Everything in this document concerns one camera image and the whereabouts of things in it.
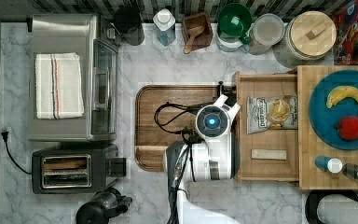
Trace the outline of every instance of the wooden box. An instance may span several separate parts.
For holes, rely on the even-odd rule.
[[[297,77],[294,74],[283,75],[240,75],[234,76],[237,86],[237,103],[241,111],[237,117],[238,136],[241,148],[241,167],[237,174],[239,182],[244,180],[280,180],[298,181],[298,131],[268,130],[262,133],[246,132],[247,98],[283,96],[296,93]],[[252,159],[252,149],[286,150],[287,159]]]
[[[194,39],[193,48],[191,51],[206,48],[210,46],[212,42],[213,31],[211,27],[211,21],[209,20],[209,15],[206,12],[201,12],[196,15],[184,17],[182,19],[182,34],[185,43],[190,38],[187,30],[197,26],[204,26],[205,29],[202,34]]]

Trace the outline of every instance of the kitchen utensil holder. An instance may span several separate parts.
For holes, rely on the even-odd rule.
[[[194,39],[193,48],[191,51],[206,48],[210,46],[212,42],[213,31],[209,15],[206,12],[201,12],[196,15],[184,17],[182,19],[182,34],[185,43],[190,38],[190,35],[187,31],[197,26],[204,26],[205,29],[202,34]]]

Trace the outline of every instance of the blue plate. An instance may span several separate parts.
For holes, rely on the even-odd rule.
[[[346,116],[358,117],[358,104],[346,98],[327,108],[327,96],[337,86],[354,86],[358,89],[358,71],[344,70],[322,79],[310,97],[310,123],[313,130],[332,147],[344,150],[358,149],[358,140],[347,141],[339,137],[335,124]]]

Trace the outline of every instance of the kettle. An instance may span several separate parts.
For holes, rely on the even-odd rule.
[[[76,224],[108,224],[109,218],[126,213],[131,203],[131,197],[121,196],[114,188],[97,192],[77,210]]]

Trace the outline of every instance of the striped towel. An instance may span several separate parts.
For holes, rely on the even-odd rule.
[[[36,116],[69,119],[84,113],[80,57],[75,53],[37,54]]]

